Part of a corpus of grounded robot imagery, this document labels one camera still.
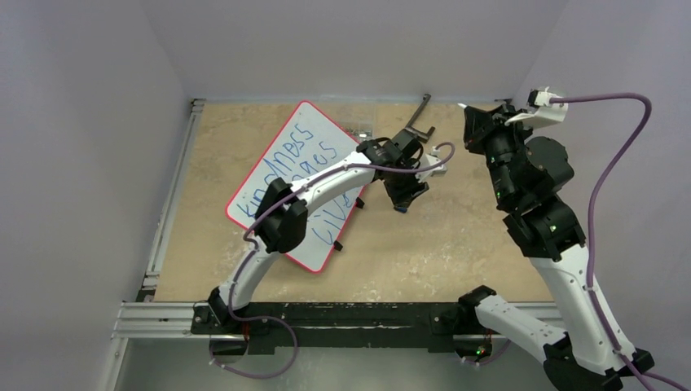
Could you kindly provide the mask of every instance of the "wooden tabletop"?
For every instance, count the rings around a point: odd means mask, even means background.
[[[370,121],[375,137],[393,136],[415,104],[316,103],[331,118]],[[244,251],[242,230],[224,208],[295,104],[206,104],[174,218],[156,301],[205,299],[233,271]],[[444,177],[408,213],[392,209],[383,185],[364,193],[323,272],[286,257],[269,270],[255,301],[455,301],[478,285],[509,301],[552,298],[506,233],[484,159],[463,149],[463,111],[430,104],[415,123],[436,126],[427,148],[456,144]]]

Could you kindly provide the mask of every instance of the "white wall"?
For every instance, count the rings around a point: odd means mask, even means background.
[[[0,389],[94,389],[186,100],[136,0],[0,2]]]
[[[566,0],[143,0],[195,97],[512,96]]]
[[[570,1],[517,94],[554,86],[568,95],[630,90],[649,96],[649,125],[602,187],[597,273],[615,315],[658,373],[691,385],[691,3]],[[642,105],[581,103],[546,134],[570,154],[562,194],[586,223],[597,177],[640,119]]]

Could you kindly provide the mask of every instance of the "metal tool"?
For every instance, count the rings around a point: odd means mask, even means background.
[[[408,123],[406,124],[406,126],[404,128],[408,133],[412,134],[413,136],[415,136],[415,138],[420,140],[421,143],[427,143],[429,141],[429,138],[432,137],[432,133],[434,133],[436,128],[434,128],[434,126],[432,126],[429,128],[427,133],[425,133],[423,131],[415,129],[412,126],[412,124],[414,124],[415,121],[417,121],[417,117],[420,116],[420,114],[422,113],[422,110],[425,109],[425,106],[427,106],[427,103],[429,102],[430,99],[432,99],[432,95],[430,95],[430,94],[422,95],[422,103],[420,103],[420,106],[418,106],[417,110],[415,110],[411,119],[408,121]]]

